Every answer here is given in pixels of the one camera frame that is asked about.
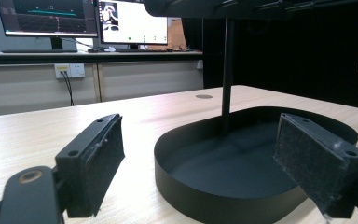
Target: computer monitor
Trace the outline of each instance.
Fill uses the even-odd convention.
[[[147,13],[142,0],[98,0],[103,45],[167,45],[168,19]]]
[[[96,0],[0,0],[6,36],[50,37],[62,49],[61,37],[97,37]]]

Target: electrical socket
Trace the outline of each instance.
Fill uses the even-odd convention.
[[[71,63],[69,64],[69,68],[72,77],[84,77],[86,75],[83,63]]]
[[[66,72],[68,77],[71,77],[71,69],[69,63],[55,63],[54,70],[55,70],[56,78],[63,78],[61,72]]]

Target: black tray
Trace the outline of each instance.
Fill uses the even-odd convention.
[[[221,117],[163,134],[155,146],[162,196],[183,214],[204,223],[273,223],[306,195],[273,159],[281,113],[310,119],[356,144],[357,132],[328,117],[282,107],[255,107],[230,114],[228,136]]]

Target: table surface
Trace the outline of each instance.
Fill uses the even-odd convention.
[[[213,98],[196,97],[201,94]],[[0,116],[0,200],[4,185],[12,175],[33,166],[55,166],[55,155],[89,124],[119,113],[123,116],[126,158],[106,193],[101,211],[97,217],[70,218],[65,222],[198,223],[176,211],[159,194],[153,150],[158,138],[167,131],[220,116],[221,102],[222,89],[216,88]],[[358,132],[358,108],[275,91],[232,87],[232,112],[262,105],[319,113],[340,120]],[[306,200],[278,223],[325,222],[314,203]],[[358,223],[358,210],[352,219],[334,219],[330,223]]]

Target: wooden desk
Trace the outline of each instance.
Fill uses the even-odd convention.
[[[201,52],[147,52],[147,53],[1,53],[2,65],[30,65],[52,63],[119,63],[153,61],[202,60]]]
[[[196,98],[199,94],[213,98]],[[126,158],[106,193],[101,211],[97,217],[66,222],[197,223],[177,212],[159,194],[153,150],[158,138],[168,130],[219,116],[221,96],[222,89],[218,88],[0,116],[0,199],[12,175],[37,165],[53,167],[55,155],[91,122],[119,113],[123,116]],[[261,105],[320,113],[358,132],[358,108],[244,86],[232,88],[231,111]],[[306,200],[278,223],[325,223],[325,220],[313,202]],[[358,212],[351,220],[336,219],[331,223],[358,223]]]

